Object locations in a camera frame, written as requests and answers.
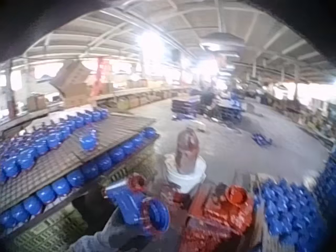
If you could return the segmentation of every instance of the gloved hand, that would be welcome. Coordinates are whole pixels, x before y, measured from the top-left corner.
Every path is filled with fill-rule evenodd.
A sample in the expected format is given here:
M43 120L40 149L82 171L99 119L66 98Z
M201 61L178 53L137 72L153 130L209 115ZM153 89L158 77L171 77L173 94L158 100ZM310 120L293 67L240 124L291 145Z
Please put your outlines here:
M149 242L150 238L143 236L139 226L125 225L117 208L102 231L81 237L67 252L141 251Z

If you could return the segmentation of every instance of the cardboard box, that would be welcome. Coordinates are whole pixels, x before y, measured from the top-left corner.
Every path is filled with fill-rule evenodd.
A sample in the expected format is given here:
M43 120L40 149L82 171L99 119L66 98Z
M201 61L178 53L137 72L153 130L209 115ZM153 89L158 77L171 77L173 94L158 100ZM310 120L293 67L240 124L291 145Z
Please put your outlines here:
M66 97L64 99L64 107L72 108L82 106L88 103L89 96L87 94L80 94L78 96Z
M63 67L52 78L50 84L66 96L65 90L78 83L84 83L91 70L86 68L80 60L67 60Z
M37 103L35 96L30 96L27 98L27 109L29 112L34 112L37 110Z
M46 98L44 96L37 96L36 106L38 110L46 109L47 108Z
M64 97L88 95L89 89L86 83L71 84L64 89Z
M136 108L140 105L139 98L137 96L129 96L130 109Z

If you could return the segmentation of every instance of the storage rack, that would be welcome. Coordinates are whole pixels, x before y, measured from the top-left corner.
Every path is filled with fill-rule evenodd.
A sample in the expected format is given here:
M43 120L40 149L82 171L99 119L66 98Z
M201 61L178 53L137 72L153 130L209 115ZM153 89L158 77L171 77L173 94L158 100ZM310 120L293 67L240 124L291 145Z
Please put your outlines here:
M94 124L99 144L92 152L84 152L78 140L88 129L84 127L76 130L58 149L40 157L31 171L21 173L18 177L8 180L0 188L0 197L2 198L0 202L1 211L9 209L40 188L66 175L87 161L122 145L122 143L140 133L153 122L153 119L148 118L121 114L111 115L108 119ZM77 210L72 207L71 201L85 193L96 183L108 184L132 172L139 172L147 177L153 176L155 162L153 143L158 137L157 135L152 139L146 139L142 146L132 155L102 173L103 177L100 176L89 181L81 188L73 188L67 196L58 197L53 203L45 207L43 213L32 217L28 223L20 223L15 228L6 229L2 233L2 239L6 244L10 244L11 251L58 251L53 250L53 248L57 246L66 247L73 243L84 234L86 223L81 219ZM66 214L64 214L65 209L70 208L72 210L66 211ZM55 238L55 241L49 241L45 234L34 235L36 233L34 230L40 230L46 225L49 227L50 222L57 223L56 219L59 220L59 223L50 228L50 233L55 233L52 229L59 231L56 232L57 239ZM63 229L58 226L62 226L69 231L68 238L63 237L61 234Z

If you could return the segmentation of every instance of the blue pipe fitting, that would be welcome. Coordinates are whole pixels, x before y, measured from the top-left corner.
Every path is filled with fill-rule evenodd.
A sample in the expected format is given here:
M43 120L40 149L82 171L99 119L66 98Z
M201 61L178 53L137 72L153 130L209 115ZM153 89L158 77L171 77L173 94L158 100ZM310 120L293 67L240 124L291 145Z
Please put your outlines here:
M81 167L84 177L91 180L99 175L98 166L94 162L88 162Z
M73 187L81 187L85 183L84 174L79 169L70 172L67 175L67 180Z
M23 201L23 206L31 215L38 215L42 212L43 204L36 196L31 196Z
M71 191L69 182L63 177L53 182L51 186L58 196L68 195Z
M112 167L112 161L111 158L109 157L109 155L107 153L100 155L97 159L96 159L96 164L98 166L98 169L101 172L107 171L109 168Z
M22 203L17 204L16 206L13 206L10 209L10 212L12 216L18 221L18 222L27 222L30 218L30 214L25 208L23 207Z
M15 227L17 220L12 216L11 210L7 210L0 215L0 223L5 228Z
M7 177L16 177L20 173L20 169L16 164L16 156L11 156L4 162L4 172Z
M170 224L167 207L161 201L131 188L131 179L125 178L106 187L106 196L119 206L124 222L127 225L139 225L144 235L152 236L156 232L167 231Z
M47 205L56 199L56 194L50 185L43 187L36 192L36 196Z
M109 152L112 164L118 164L125 158L125 153L122 148L112 149Z

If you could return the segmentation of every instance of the factory ceiling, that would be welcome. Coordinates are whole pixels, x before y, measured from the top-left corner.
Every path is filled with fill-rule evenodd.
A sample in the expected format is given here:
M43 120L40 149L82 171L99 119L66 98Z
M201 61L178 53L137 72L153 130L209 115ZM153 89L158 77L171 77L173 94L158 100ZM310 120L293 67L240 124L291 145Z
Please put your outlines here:
M335 30L330 26L320 29L318 26L318 22L336 23L328 13L318 19L318 11L327 11L322 8L327 6L317 6L314 16L308 17L305 13L310 13L310 3L301 5L301 12L293 10L300 7L294 3L292 8L286 9L287 2L295 1L34 2L30 1L35 8L34 16L23 12L25 14L16 22L7 22L11 25L5 24L6 15L1 18L0 31L5 36L0 38L3 48L0 59L22 54L14 59L14 66L46 59L104 55L137 60L140 52L138 37L148 29L160 34L168 49L178 49L184 56L200 59L207 56L199 46L200 38L219 31L245 41L240 59L232 59L238 76L250 72L256 61L260 66L259 74L268 79L280 79L278 73L284 67L287 79L291 80L294 65L299 65L302 81L334 83L336 80L336 69L332 65L335 51L330 46L336 41ZM272 5L274 2L280 3L277 8ZM7 14L18 11L9 3L5 7Z

